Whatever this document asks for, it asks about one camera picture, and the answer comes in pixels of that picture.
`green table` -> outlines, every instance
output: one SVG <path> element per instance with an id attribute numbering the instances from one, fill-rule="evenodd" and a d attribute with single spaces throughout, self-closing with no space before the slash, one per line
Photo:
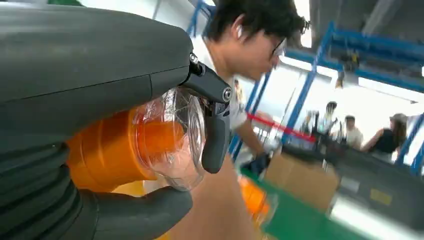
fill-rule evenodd
<path id="1" fill-rule="evenodd" d="M 290 194 L 258 181 L 247 171 L 243 175 L 252 179 L 268 194 L 278 195 L 278 207 L 264 231 L 279 240 L 366 240 L 348 228 L 330 220 L 325 214 L 306 205 Z"/>

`factory floor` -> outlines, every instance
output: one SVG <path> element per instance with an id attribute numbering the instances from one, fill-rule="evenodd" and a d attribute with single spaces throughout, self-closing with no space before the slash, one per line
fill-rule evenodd
<path id="1" fill-rule="evenodd" d="M 264 147 L 267 150 L 275 149 L 278 142 L 266 140 Z M 236 167 L 252 159 L 248 148 L 243 146 L 235 161 Z M 401 226 L 396 222 L 370 211 L 360 204 L 346 197 L 337 195 L 334 197 L 335 205 L 330 218 L 354 232 L 372 240 L 423 240 L 424 235 Z"/>

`black top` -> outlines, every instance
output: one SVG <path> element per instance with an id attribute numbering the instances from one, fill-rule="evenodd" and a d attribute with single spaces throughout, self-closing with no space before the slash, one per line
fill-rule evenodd
<path id="1" fill-rule="evenodd" d="M 377 140 L 375 145 L 371 147 L 369 152 L 380 151 L 383 153 L 391 154 L 393 153 L 397 147 L 399 147 L 399 143 L 395 143 L 395 135 L 393 131 L 389 128 L 385 128 L 383 131 L 383 135 Z"/>

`ceiling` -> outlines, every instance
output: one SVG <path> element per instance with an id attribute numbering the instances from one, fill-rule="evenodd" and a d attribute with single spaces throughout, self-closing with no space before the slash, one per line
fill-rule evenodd
<path id="1" fill-rule="evenodd" d="M 422 0 L 309 0 L 312 25 L 312 51 L 317 49 L 328 25 L 333 21 L 337 29 L 361 32 L 368 35 L 398 39 L 422 44 L 424 20 Z M 339 58 L 343 52 L 331 49 L 331 57 Z M 366 57 L 367 67 L 392 74 L 422 78 L 420 64 Z"/>

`metal screw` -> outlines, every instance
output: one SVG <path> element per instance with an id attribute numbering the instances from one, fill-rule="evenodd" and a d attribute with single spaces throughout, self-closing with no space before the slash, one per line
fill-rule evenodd
<path id="1" fill-rule="evenodd" d="M 224 89 L 224 91 L 222 92 L 222 99 L 225 102 L 229 102 L 230 101 L 230 99 L 231 99 L 231 92 L 232 92 L 231 87 L 226 87 Z"/>
<path id="2" fill-rule="evenodd" d="M 190 53 L 190 61 L 192 61 L 195 64 L 198 64 L 199 59 L 194 53 Z"/>

